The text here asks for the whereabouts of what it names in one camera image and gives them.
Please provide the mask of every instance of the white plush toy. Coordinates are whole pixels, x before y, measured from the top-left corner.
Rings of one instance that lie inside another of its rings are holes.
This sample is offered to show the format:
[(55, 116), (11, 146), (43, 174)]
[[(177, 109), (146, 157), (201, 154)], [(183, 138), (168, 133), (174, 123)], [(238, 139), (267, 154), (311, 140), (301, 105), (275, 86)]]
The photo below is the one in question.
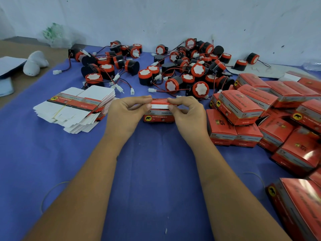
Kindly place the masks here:
[(40, 72), (40, 68), (48, 67), (49, 63), (42, 51), (35, 51), (30, 54), (23, 66), (23, 72), (28, 76), (36, 76)]

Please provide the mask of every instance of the finger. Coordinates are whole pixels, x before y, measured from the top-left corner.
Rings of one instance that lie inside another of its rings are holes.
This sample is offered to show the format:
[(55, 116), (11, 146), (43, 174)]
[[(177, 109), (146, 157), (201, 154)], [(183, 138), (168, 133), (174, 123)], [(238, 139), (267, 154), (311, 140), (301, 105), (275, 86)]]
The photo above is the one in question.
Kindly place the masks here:
[(147, 104), (150, 103), (152, 101), (152, 97), (151, 95), (147, 95), (147, 96), (137, 96), (137, 97), (125, 97), (121, 100), (121, 102), (127, 107), (127, 108), (131, 108), (133, 105), (136, 104)]
[(189, 110), (187, 109), (180, 109), (182, 113), (187, 114)]
[(180, 109), (177, 108), (175, 105), (169, 105), (168, 109), (172, 112), (175, 118), (181, 116), (183, 113), (181, 112)]
[(134, 110), (133, 112), (139, 115), (141, 118), (145, 113), (147, 113), (151, 109), (151, 104), (142, 105), (140, 108)]
[(189, 108), (198, 103), (198, 101), (192, 96), (189, 96), (189, 97), (181, 96), (178, 98), (167, 98), (167, 101), (171, 104), (174, 104), (174, 105), (184, 105)]
[(141, 106), (142, 106), (142, 104), (134, 105), (134, 106), (132, 106), (131, 108), (128, 108), (128, 111), (136, 110), (136, 109), (140, 108)]

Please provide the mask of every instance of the hand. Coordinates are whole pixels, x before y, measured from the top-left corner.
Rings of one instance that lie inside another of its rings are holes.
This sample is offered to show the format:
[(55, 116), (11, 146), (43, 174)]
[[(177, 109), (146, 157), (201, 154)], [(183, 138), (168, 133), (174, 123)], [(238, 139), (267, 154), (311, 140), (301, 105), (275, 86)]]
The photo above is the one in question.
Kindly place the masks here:
[(206, 112), (201, 103), (192, 96), (182, 96), (176, 99), (167, 98), (167, 100), (174, 105), (189, 107), (189, 110), (180, 110), (177, 106), (169, 105), (168, 109), (175, 117), (180, 134), (192, 149), (209, 138), (206, 126)]
[(108, 110), (105, 137), (120, 151), (142, 116), (151, 109), (150, 95), (114, 100)]

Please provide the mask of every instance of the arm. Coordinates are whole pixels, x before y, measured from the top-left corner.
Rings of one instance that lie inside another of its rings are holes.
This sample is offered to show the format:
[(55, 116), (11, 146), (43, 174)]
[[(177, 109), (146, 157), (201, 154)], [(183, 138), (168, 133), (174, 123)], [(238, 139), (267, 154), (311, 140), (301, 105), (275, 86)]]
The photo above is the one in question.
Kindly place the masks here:
[(215, 240), (291, 241), (211, 142), (203, 105), (193, 97), (168, 98), (168, 101), (189, 107), (188, 112), (173, 105), (169, 109), (195, 155)]
[(116, 158), (139, 120), (151, 108), (151, 100), (151, 96), (144, 96), (112, 102), (102, 140), (75, 178), (25, 237), (25, 241), (100, 240)]

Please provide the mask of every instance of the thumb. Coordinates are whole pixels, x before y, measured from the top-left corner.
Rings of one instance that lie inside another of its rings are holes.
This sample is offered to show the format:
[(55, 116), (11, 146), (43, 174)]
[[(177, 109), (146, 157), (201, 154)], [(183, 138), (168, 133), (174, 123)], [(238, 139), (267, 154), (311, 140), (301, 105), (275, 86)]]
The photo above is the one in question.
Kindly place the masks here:
[(179, 117), (181, 114), (183, 114), (181, 110), (177, 108), (177, 106), (168, 105), (168, 109), (172, 112), (174, 117)]
[(140, 117), (151, 109), (151, 104), (144, 104), (140, 108), (134, 110)]

